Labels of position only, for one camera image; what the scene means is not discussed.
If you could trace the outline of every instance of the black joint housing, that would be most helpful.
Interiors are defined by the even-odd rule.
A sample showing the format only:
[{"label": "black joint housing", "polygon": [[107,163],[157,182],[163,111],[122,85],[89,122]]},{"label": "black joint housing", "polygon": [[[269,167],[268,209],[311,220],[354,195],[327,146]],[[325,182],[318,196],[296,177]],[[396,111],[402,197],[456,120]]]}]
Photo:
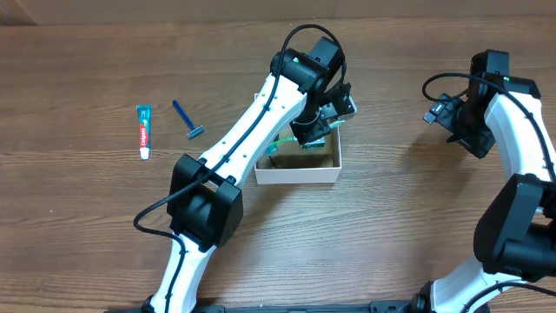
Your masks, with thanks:
[{"label": "black joint housing", "polygon": [[540,200],[542,213],[546,218],[556,219],[556,184],[552,182],[543,183],[543,196]]},{"label": "black joint housing", "polygon": [[431,313],[431,288],[433,282],[425,283],[409,302],[407,313]]},{"label": "black joint housing", "polygon": [[155,308],[150,305],[150,300],[152,300],[153,295],[150,295],[141,305],[141,313],[155,313]]},{"label": "black joint housing", "polygon": [[[279,58],[280,53],[277,53],[270,64],[274,76],[278,71]],[[309,54],[293,49],[284,52],[281,75],[296,83],[301,93],[307,93],[305,109],[290,123],[299,144],[310,143],[330,133],[328,123],[321,117],[321,106],[330,102],[325,97],[325,90],[345,59],[341,48],[326,37],[322,37]],[[336,92],[336,103],[349,98],[351,86],[346,86],[342,85],[343,90],[347,90],[347,97]]]},{"label": "black joint housing", "polygon": [[556,276],[556,233],[551,225],[532,223],[546,196],[533,174],[514,174],[479,220],[473,251],[486,273],[506,273],[536,282]]},{"label": "black joint housing", "polygon": [[[528,94],[539,99],[536,83],[530,79],[510,77],[510,55],[504,51],[486,50],[471,59],[470,73],[493,83],[503,90]],[[467,100],[435,103],[425,115],[427,123],[437,122],[453,135],[449,143],[458,142],[478,158],[485,157],[494,146],[492,132],[485,124],[485,112],[491,100],[500,90],[469,79]]]},{"label": "black joint housing", "polygon": [[[204,163],[183,155],[175,164],[170,194],[185,188],[209,171]],[[172,216],[170,228],[199,244],[199,251],[223,246],[243,218],[242,191],[232,183],[233,177],[223,179],[214,174],[208,183],[218,186],[212,191],[199,184],[168,203]]]}]

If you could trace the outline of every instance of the wood grain surface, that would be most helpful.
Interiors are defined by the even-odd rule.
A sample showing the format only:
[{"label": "wood grain surface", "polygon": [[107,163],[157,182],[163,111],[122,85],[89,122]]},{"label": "wood grain surface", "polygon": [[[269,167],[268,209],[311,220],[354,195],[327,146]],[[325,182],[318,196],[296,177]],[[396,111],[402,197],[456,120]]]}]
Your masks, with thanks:
[{"label": "wood grain surface", "polygon": [[[299,23],[0,28],[0,312],[102,312],[156,292],[170,241],[135,230],[167,195],[176,160],[235,123]],[[341,126],[335,185],[243,190],[245,217],[209,262],[202,303],[368,303],[409,298],[472,252],[474,227],[504,185],[496,148],[477,160],[428,126],[430,76],[468,72],[485,49],[534,79],[556,137],[556,19],[322,20],[347,55],[359,115]],[[317,31],[296,36],[308,51]],[[447,79],[433,95],[467,82]],[[178,99],[206,131],[188,141]],[[152,154],[139,158],[137,104],[153,104]],[[167,230],[159,209],[145,225]],[[556,280],[539,285],[556,289]],[[495,312],[553,312],[510,290]]]},{"label": "wood grain surface", "polygon": [[0,26],[35,25],[35,21],[17,0],[0,0]]},{"label": "wood grain surface", "polygon": [[39,25],[556,14],[553,0],[17,0]]}]

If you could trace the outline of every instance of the cable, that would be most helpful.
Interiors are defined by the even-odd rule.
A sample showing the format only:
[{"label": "cable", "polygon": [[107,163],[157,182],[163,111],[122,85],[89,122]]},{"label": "cable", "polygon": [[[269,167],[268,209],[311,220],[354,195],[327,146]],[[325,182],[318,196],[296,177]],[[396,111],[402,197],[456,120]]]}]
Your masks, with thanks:
[{"label": "cable", "polygon": [[500,290],[500,293],[502,293],[503,290],[501,290],[501,289],[505,288],[505,287],[523,288],[523,289],[527,289],[527,290],[533,290],[533,291],[536,291],[536,292],[540,292],[540,293],[548,295],[548,296],[556,296],[556,291],[548,290],[548,289],[545,289],[545,288],[541,288],[541,287],[538,287],[538,286],[533,286],[533,285],[526,284],[526,283],[512,283],[512,282],[497,283],[494,286],[491,286],[489,288],[486,288],[485,290],[482,290],[480,293],[478,293],[477,295],[472,297],[471,300],[469,300],[469,302],[467,302],[466,305],[463,306],[463,309],[461,310],[460,313],[467,313],[469,311],[469,309],[471,309],[471,307],[477,301],[479,301],[483,296],[486,296],[486,295],[488,295],[489,293],[491,293],[495,290]]},{"label": "cable", "polygon": [[463,73],[442,73],[439,75],[435,75],[433,77],[430,77],[427,79],[427,81],[423,84],[423,96],[425,96],[426,99],[433,101],[433,102],[449,102],[454,100],[455,98],[459,98],[458,96],[456,97],[451,97],[449,99],[437,99],[437,98],[433,98],[431,96],[429,96],[427,94],[427,86],[432,82],[435,81],[439,78],[443,78],[443,77],[464,77],[464,78],[468,78],[480,83],[483,83],[491,88],[494,88],[495,90],[497,90],[499,93],[504,94],[506,97],[508,97],[510,100],[512,100],[512,102],[517,105],[518,108],[520,108],[520,110],[525,114],[525,117],[529,120],[529,122],[531,123],[531,125],[533,126],[533,129],[535,130],[535,133],[537,134],[537,137],[539,138],[539,143],[540,143],[540,148],[542,149],[542,154],[543,157],[545,158],[545,162],[546,162],[546,169],[548,170],[548,174],[550,175],[550,178],[553,182],[556,182],[556,174],[554,173],[554,164],[552,162],[552,160],[550,159],[550,153],[548,152],[548,147],[546,146],[546,140],[545,137],[542,134],[542,131],[540,130],[539,125],[537,124],[537,121],[535,121],[535,119],[533,118],[533,113],[529,112],[527,110],[527,108],[520,103],[520,101],[518,101],[518,99],[516,99],[514,96],[512,96],[512,94],[510,94],[510,92],[502,87],[500,87],[499,85],[497,85],[496,83],[492,83],[487,81],[486,79],[483,79],[481,77],[478,76],[473,76],[473,75],[469,75],[469,74],[463,74]]},{"label": "cable", "polygon": [[276,166],[275,160],[273,160],[271,156],[268,156],[268,159],[270,159],[270,162],[272,163],[272,165],[274,165],[275,169],[278,170],[278,166]]},{"label": "cable", "polygon": [[[139,212],[139,214],[137,214],[136,218],[134,218],[133,220],[133,225],[135,226],[135,228],[137,230],[140,230],[144,233],[148,233],[148,234],[153,234],[153,235],[158,235],[158,236],[165,236],[168,238],[171,238],[173,240],[176,240],[179,244],[180,244],[180,260],[177,264],[177,267],[175,268],[175,273],[172,276],[172,280],[170,281],[170,284],[168,286],[168,293],[166,294],[166,304],[165,304],[165,309],[164,309],[164,313],[168,313],[169,310],[169,303],[170,303],[170,298],[172,297],[172,289],[174,287],[174,283],[175,280],[177,279],[179,273],[180,273],[180,269],[182,267],[183,264],[183,259],[185,258],[185,253],[187,253],[187,251],[185,250],[185,244],[183,243],[183,240],[166,231],[160,231],[160,230],[152,230],[146,227],[142,227],[141,225],[139,225],[139,221],[146,216],[148,213],[150,213],[151,211],[161,207],[162,205],[176,199],[177,197],[181,196],[182,194],[192,190],[193,188],[197,187],[199,184],[201,183],[205,183],[207,182],[215,173],[216,171],[223,165],[225,164],[229,158],[234,154],[235,150],[237,150],[237,148],[243,143],[243,141],[249,136],[249,134],[251,134],[251,132],[255,129],[256,125],[262,120],[262,117],[264,116],[264,114],[267,112],[268,108],[270,107],[270,104],[272,103],[272,101],[274,100],[275,97],[275,93],[276,90],[278,89],[278,81],[280,79],[280,75],[281,75],[281,70],[282,70],[282,63],[284,61],[284,52],[286,51],[286,48],[288,47],[289,41],[291,40],[291,38],[295,35],[295,33],[297,33],[300,30],[305,30],[305,29],[317,29],[320,30],[322,32],[324,32],[325,34],[327,34],[330,38],[332,38],[332,40],[334,41],[334,43],[338,46],[338,48],[340,48],[341,50],[341,46],[340,46],[340,42],[338,42],[338,39],[336,39],[336,37],[334,36],[334,34],[332,34],[330,32],[330,30],[327,30],[326,28],[317,25],[317,24],[304,24],[304,25],[300,25],[297,26],[296,28],[294,28],[286,37],[286,39],[284,40],[284,43],[280,49],[280,56],[278,58],[278,69],[276,70],[276,79],[275,79],[275,83],[272,87],[272,91],[270,92],[270,95],[268,96],[268,100],[265,103],[265,105],[262,107],[261,113],[259,114],[259,116],[253,121],[253,123],[251,124],[251,126],[249,126],[249,128],[245,131],[245,133],[237,140],[237,142],[232,146],[232,148],[230,148],[230,150],[224,155],[222,156],[222,159],[212,168],[210,169],[205,175],[201,176],[199,179],[195,180],[193,183],[190,183],[189,185],[187,185],[186,187],[184,187],[181,190],[178,190],[177,192],[164,197],[163,199],[157,201],[156,203],[151,204],[148,208],[146,208],[145,210],[142,210],[141,212]],[[344,81],[344,76],[346,75],[346,71],[347,71],[347,65],[346,62],[344,62],[341,66],[341,77],[340,77],[340,82],[343,83]]]},{"label": "cable", "polygon": [[[342,125],[345,122],[346,122],[345,120],[335,121],[335,122],[332,122],[331,124],[329,124],[328,127],[330,127],[330,129],[333,130],[336,127],[339,127],[340,125]],[[270,144],[269,147],[272,147],[272,145],[278,145],[279,143],[296,142],[296,141],[297,141],[297,137],[288,136],[288,137],[284,137],[284,138],[280,138],[278,140],[275,140],[273,143]]]}]

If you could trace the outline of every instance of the white robotic arm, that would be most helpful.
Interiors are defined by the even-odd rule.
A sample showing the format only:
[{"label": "white robotic arm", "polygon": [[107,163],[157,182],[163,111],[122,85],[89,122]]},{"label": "white robotic arm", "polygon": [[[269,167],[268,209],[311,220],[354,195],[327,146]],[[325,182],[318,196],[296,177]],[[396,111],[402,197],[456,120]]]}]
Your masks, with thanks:
[{"label": "white robotic arm", "polygon": [[[259,96],[240,120],[220,142],[201,155],[201,158],[207,160],[205,163],[207,168],[215,166],[222,156],[228,152],[229,147],[236,143],[242,134],[245,133],[247,127],[253,123],[267,102],[267,95],[270,95],[274,82],[275,77],[268,75],[261,92],[259,92]],[[261,157],[263,151],[272,143],[284,126],[300,115],[306,101],[307,94],[300,93],[296,83],[286,77],[281,77],[274,100],[270,105],[270,110],[256,125],[251,135],[243,141],[229,158],[229,161],[216,171],[216,174],[221,177],[235,177],[235,186],[241,188],[248,173],[253,169],[255,162]],[[179,235],[179,237],[185,243],[188,253],[184,259],[179,276],[175,281],[172,297],[169,302],[169,312],[189,313],[195,307],[197,289],[202,273],[216,247],[212,246],[206,252],[200,252],[199,244],[183,234]],[[172,252],[161,286],[150,301],[150,305],[155,313],[164,312],[168,287],[180,258],[180,250],[180,245],[173,241]]]},{"label": "white robotic arm", "polygon": [[[309,27],[322,29],[304,25],[297,30]],[[187,253],[184,256],[181,245],[174,240],[160,289],[145,301],[142,312],[193,310],[210,256],[229,240],[242,219],[241,187],[284,126],[290,124],[298,141],[306,143],[330,132],[328,120],[348,119],[357,113],[349,95],[350,85],[343,83],[345,70],[342,79],[325,93],[335,72],[345,67],[343,52],[335,39],[333,42],[321,38],[308,55],[291,49],[284,52],[283,48],[281,53],[283,62],[279,60],[280,53],[276,55],[259,96],[228,134],[198,160],[184,155],[176,164],[170,194],[183,195],[168,201],[168,213],[173,217],[170,228],[184,243]],[[197,184],[190,191],[183,191],[192,183],[199,183],[200,176],[211,176],[207,183],[214,184],[217,190]]]},{"label": "white robotic arm", "polygon": [[[440,77],[469,78],[468,99],[432,99],[425,88]],[[474,255],[447,277],[425,285],[412,299],[410,312],[475,312],[511,285],[554,276],[553,231],[532,223],[536,211],[547,216],[546,209],[553,210],[551,160],[556,158],[534,81],[510,77],[509,55],[487,50],[473,57],[471,75],[431,77],[423,94],[438,101],[425,121],[450,130],[448,142],[457,141],[478,158],[499,145],[506,186],[477,224]]]},{"label": "white robotic arm", "polygon": [[[540,100],[517,92],[511,94],[533,113],[533,118],[542,130],[552,159],[556,158],[540,114]],[[486,109],[485,122],[498,144],[506,180],[516,173],[522,175],[530,173],[540,180],[550,182],[539,139],[530,121],[525,118],[524,113],[515,103],[505,95],[495,95]],[[433,283],[430,294],[431,309],[436,313],[461,312],[464,305],[475,295],[502,282],[524,283],[525,281],[520,276],[504,273],[488,274],[483,270],[483,264],[475,256],[470,256],[447,277]],[[496,290],[483,296],[469,309],[469,312],[475,312],[501,291]]]}]

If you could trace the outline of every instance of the white box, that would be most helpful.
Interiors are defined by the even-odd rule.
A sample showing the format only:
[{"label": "white box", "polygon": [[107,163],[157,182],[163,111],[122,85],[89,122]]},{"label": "white box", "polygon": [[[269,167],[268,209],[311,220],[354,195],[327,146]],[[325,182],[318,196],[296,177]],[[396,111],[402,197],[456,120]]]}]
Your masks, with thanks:
[{"label": "white box", "polygon": [[[280,137],[287,136],[291,136],[289,127],[280,134]],[[335,183],[341,171],[340,127],[325,137],[321,149],[302,149],[297,142],[280,143],[271,157],[278,169],[265,153],[255,164],[258,184]]]}]

